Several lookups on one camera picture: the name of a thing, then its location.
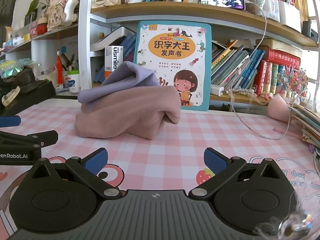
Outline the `purple and pink sweater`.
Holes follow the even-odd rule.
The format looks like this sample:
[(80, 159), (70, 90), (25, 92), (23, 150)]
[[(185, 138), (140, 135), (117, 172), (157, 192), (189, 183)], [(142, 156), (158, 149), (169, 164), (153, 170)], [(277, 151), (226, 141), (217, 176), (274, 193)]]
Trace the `purple and pink sweater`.
[(125, 61), (99, 87), (78, 95), (81, 112), (74, 128), (85, 138), (131, 134), (152, 140), (164, 122), (178, 124), (181, 102), (177, 89), (161, 86), (156, 74)]

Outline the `red tassel ornament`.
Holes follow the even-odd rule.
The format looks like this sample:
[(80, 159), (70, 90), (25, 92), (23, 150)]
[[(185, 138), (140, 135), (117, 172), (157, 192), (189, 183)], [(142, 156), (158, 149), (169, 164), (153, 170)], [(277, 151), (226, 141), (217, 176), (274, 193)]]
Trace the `red tassel ornament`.
[(57, 50), (56, 52), (57, 54), (57, 64), (56, 64), (56, 69), (57, 69), (57, 83), (59, 85), (64, 83), (63, 80), (63, 71), (62, 71), (62, 63), (61, 63), (61, 59), (60, 59), (60, 51)]

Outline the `pink checkered table mat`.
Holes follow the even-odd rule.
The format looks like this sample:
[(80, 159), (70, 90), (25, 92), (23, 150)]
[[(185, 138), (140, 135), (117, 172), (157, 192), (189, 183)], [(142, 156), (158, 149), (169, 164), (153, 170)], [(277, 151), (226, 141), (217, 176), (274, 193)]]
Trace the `pink checkered table mat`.
[(273, 159), (312, 214), (309, 239), (319, 236), (313, 155), (306, 143), (274, 131), (284, 127), (281, 122), (260, 115), (183, 111), (178, 124), (164, 124), (152, 140), (130, 134), (92, 139), (76, 134), (79, 112), (73, 100), (49, 100), (23, 111), (20, 126), (9, 128), (17, 134), (57, 131), (57, 143), (43, 151), (55, 163), (106, 148), (106, 181), (129, 191), (123, 202), (104, 207), (88, 230), (68, 233), (66, 239), (243, 239), (211, 216), (207, 205), (181, 195), (209, 179), (203, 158), (208, 147), (254, 164)]

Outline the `pink plush item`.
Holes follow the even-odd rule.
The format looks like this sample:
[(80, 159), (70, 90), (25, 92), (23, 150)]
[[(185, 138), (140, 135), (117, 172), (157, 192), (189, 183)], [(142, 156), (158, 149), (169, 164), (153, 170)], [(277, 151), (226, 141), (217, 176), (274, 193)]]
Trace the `pink plush item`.
[(268, 103), (268, 116), (274, 120), (288, 123), (291, 118), (290, 106), (281, 95), (277, 94)]

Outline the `stack of books right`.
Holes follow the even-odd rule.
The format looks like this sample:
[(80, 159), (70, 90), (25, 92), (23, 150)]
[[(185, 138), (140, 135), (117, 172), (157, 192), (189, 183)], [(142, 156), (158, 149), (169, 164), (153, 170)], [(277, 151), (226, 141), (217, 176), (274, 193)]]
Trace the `stack of books right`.
[(302, 139), (319, 149), (319, 115), (309, 109), (294, 105), (289, 106), (291, 118), (302, 127)]

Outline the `white power adapter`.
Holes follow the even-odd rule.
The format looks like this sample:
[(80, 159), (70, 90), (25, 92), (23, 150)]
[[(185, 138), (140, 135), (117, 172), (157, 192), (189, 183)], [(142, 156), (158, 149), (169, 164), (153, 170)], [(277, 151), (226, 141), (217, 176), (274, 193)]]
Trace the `white power adapter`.
[(210, 93), (215, 96), (222, 96), (224, 87), (220, 85), (210, 85)]

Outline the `usmile white orange box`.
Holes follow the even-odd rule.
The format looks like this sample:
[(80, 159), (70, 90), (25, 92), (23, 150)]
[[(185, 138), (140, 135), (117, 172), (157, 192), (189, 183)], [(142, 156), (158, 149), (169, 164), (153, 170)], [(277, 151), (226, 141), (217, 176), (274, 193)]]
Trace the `usmile white orange box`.
[(110, 76), (123, 62), (123, 46), (107, 46), (105, 48), (104, 78)]

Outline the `red thick dictionary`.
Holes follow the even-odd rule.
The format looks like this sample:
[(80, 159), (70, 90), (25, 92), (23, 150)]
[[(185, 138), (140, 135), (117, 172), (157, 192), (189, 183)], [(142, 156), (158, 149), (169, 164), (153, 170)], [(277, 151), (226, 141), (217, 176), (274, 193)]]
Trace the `red thick dictionary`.
[(300, 67), (300, 58), (287, 52), (271, 49), (268, 46), (260, 46), (258, 49), (265, 51), (263, 60), (279, 64), (282, 66), (291, 66), (298, 69)]

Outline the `children's sound book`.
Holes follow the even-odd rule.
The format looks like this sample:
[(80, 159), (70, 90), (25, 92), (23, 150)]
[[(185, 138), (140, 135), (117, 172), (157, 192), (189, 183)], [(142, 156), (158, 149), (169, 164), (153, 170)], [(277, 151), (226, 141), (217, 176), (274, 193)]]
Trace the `children's sound book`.
[(174, 86), (183, 109), (209, 109), (210, 25), (189, 21), (141, 21), (133, 61), (152, 70), (161, 86)]

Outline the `white wooden bookshelf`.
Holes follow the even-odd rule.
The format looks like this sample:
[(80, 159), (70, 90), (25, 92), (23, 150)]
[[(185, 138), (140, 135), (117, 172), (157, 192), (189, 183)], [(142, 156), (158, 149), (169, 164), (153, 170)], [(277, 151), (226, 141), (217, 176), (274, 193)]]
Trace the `white wooden bookshelf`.
[(120, 25), (136, 30), (138, 22), (146, 20), (208, 23), (214, 40), (270, 37), (302, 50), (319, 51), (319, 44), (289, 27), (233, 9), (179, 2), (121, 4), (94, 10), (91, 10), (91, 0), (80, 0), (79, 5), (77, 24), (37, 36), (1, 54), (1, 59), (28, 57), (48, 69), (56, 62), (56, 52), (65, 46), (65, 40), (77, 37), (80, 83), (83, 89), (88, 89), (104, 64), (101, 56), (90, 52), (90, 45), (99, 39), (99, 34), (108, 34)]

